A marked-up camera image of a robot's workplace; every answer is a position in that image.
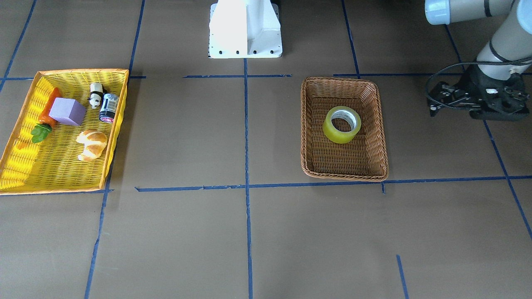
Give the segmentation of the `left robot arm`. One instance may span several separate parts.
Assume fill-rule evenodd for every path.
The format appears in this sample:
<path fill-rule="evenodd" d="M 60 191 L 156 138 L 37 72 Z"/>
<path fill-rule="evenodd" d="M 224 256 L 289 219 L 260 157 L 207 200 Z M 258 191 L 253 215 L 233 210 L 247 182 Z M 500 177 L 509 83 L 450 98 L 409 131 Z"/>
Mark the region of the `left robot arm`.
<path fill-rule="evenodd" d="M 426 0 L 431 25 L 485 25 L 491 37 L 471 62 L 447 66 L 424 87 L 429 113 L 465 110 L 477 120 L 519 121 L 530 115 L 524 73 L 531 67 L 530 0 Z"/>

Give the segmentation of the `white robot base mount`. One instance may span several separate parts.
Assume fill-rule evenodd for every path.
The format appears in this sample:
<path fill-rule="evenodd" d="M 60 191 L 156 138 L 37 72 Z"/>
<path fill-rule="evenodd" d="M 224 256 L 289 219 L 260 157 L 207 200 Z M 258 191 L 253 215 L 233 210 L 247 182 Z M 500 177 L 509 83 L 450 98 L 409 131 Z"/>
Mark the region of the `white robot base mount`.
<path fill-rule="evenodd" d="M 273 59 L 283 55 L 279 7 L 273 0 L 219 0 L 209 12 L 209 58 Z"/>

